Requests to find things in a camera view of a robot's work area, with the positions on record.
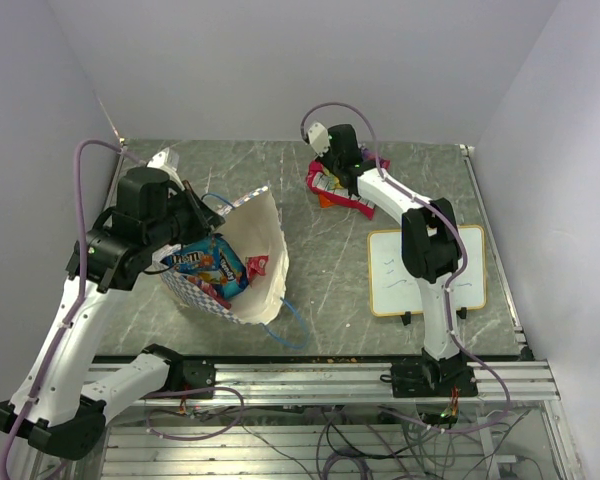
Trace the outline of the blue checkered paper bag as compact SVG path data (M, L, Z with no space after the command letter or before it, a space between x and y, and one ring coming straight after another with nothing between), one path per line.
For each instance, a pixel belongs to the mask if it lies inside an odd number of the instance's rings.
M306 322L286 299L289 254L277 206L267 186L223 204L224 224L200 241L167 246L153 255L151 271L186 307L197 308L235 324L259 325L280 344L301 350L309 340ZM271 323L283 308L295 317L304 338L291 341Z

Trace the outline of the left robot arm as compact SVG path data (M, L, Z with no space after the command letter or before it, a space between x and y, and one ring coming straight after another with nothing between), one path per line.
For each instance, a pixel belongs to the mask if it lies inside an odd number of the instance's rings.
M86 384L115 302L153 256L186 246L223 224L191 186L165 167L135 167L118 182L114 206L76 243L63 296L43 347L20 388L0 402L0 431L64 460L84 458L109 422L135 401L183 387L183 358L156 344L127 366Z

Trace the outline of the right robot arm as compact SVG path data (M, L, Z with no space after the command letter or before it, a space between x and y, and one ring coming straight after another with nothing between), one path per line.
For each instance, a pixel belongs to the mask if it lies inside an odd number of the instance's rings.
M393 365L381 380L398 398L477 395L474 370L457 333L453 281L468 260L451 203L414 192L394 179L379 159L366 159L350 124L327 128L316 122L308 143L348 193L371 201L401 227L402 263L421 298L424 346L418 361Z

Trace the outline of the red white snack bag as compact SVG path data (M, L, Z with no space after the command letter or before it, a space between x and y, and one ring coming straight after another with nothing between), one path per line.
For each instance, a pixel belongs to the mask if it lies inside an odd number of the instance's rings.
M310 192L318 196L322 208L341 206L356 210L369 220L374 216L373 202L350 194L337 177L317 160L310 162L305 183Z

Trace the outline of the orange snack packet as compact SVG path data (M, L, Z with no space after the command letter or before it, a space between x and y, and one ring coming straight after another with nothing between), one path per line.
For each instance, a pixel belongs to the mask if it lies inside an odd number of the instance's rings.
M325 195L319 194L318 195L318 199L319 199L319 204L321 208L329 208L335 205L334 202L332 202L328 197L326 197Z

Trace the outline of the green yellow candy bag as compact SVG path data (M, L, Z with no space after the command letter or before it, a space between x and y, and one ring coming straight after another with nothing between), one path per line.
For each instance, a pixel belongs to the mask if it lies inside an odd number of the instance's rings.
M341 185L337 176L328 170L324 170L321 173L321 177L318 181L318 187L331 193L336 193L337 191L342 193L343 191L347 191L347 189Z

